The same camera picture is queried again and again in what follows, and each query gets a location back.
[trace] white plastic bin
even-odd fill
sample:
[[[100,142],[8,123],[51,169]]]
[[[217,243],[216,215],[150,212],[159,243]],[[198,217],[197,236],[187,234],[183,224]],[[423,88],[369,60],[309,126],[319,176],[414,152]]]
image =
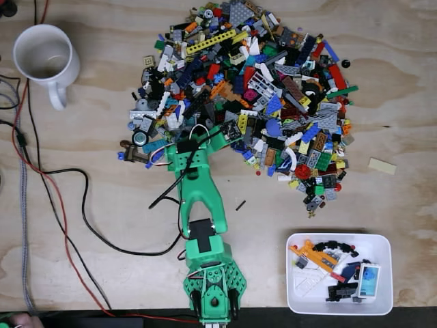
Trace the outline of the white plastic bin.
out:
[[[300,270],[293,263],[298,256],[289,250],[289,246],[297,245],[301,248],[306,240],[310,240],[314,245],[326,241],[338,241],[354,245],[360,254],[358,257],[344,255],[345,259],[337,265],[334,272],[341,273],[346,263],[358,262],[363,258],[372,263],[379,264],[380,279],[378,284],[377,296],[375,299],[364,299],[362,303],[353,303],[352,299],[342,299],[340,302],[327,302],[328,286],[337,284],[337,280],[325,277],[319,284],[306,291],[302,295],[302,290],[297,290],[294,283]],[[393,277],[391,271],[391,247],[384,236],[379,234],[319,234],[319,233],[300,233],[293,234],[287,240],[286,268],[287,268],[287,302],[290,309],[295,313],[301,314],[325,314],[342,316],[384,316],[393,308]]]

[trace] pile of lego bricks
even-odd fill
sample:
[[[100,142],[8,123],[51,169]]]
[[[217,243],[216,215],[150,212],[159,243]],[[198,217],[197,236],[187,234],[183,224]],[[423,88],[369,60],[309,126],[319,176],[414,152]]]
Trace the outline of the pile of lego bricks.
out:
[[[306,194],[313,216],[341,190],[345,148],[353,141],[348,94],[358,88],[339,69],[350,62],[340,64],[323,35],[300,30],[250,1],[190,10],[185,23],[159,35],[158,65],[153,56],[144,58],[143,87],[139,97],[132,93],[137,104],[128,124],[133,144],[149,154],[195,126],[203,134],[235,120],[244,136],[231,145],[235,152],[258,176],[277,174]]]

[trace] person's hand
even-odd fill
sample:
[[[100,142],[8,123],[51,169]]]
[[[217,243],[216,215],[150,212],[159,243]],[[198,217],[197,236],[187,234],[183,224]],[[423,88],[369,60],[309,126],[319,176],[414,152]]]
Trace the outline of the person's hand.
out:
[[[16,314],[11,316],[11,323],[22,328],[44,328],[41,320],[37,316],[30,316],[27,313]]]

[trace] coffee mug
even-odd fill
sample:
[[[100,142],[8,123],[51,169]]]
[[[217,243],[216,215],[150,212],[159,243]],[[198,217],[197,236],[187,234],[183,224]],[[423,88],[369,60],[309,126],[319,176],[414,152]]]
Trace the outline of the coffee mug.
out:
[[[80,63],[60,28],[40,24],[26,29],[16,39],[12,57],[21,74],[48,89],[55,109],[66,108],[66,88],[76,80]]]

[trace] plywood surface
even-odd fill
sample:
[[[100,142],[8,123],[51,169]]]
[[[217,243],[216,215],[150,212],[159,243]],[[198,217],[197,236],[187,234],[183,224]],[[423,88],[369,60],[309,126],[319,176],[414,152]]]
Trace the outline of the plywood surface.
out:
[[[158,33],[183,22],[190,6],[204,1],[52,0],[47,23],[61,27],[81,58],[81,74],[68,89],[68,108],[51,108],[46,92],[32,84],[32,104],[46,169],[82,167],[91,176],[87,214],[108,239],[137,251],[161,250],[177,234],[177,206],[148,210],[173,176],[163,168],[117,160],[129,137],[130,96],[140,82],[142,58],[155,54]],[[248,289],[242,306],[286,306],[285,241],[295,231],[329,229],[385,235],[393,252],[395,305],[437,305],[437,5],[432,1],[273,0],[268,8],[292,29],[323,33],[346,75],[360,91],[348,111],[355,142],[351,168],[335,202],[308,219],[302,194],[276,180],[257,177],[240,156],[211,156],[221,191],[234,257]],[[30,26],[32,1],[21,1],[14,18],[0,19],[0,73],[16,75],[12,45]],[[11,120],[12,114],[0,112]],[[29,114],[23,130],[35,142]],[[25,309],[20,279],[18,159],[10,130],[0,127],[0,308]],[[370,157],[397,166],[394,176],[367,168]],[[139,258],[117,253],[85,227],[78,174],[56,178],[64,196],[71,238],[114,308],[184,308],[186,275],[176,254]],[[238,211],[235,207],[246,200]],[[64,240],[40,177],[29,174],[30,288],[42,310],[94,309],[66,260]],[[195,208],[193,217],[205,210]]]

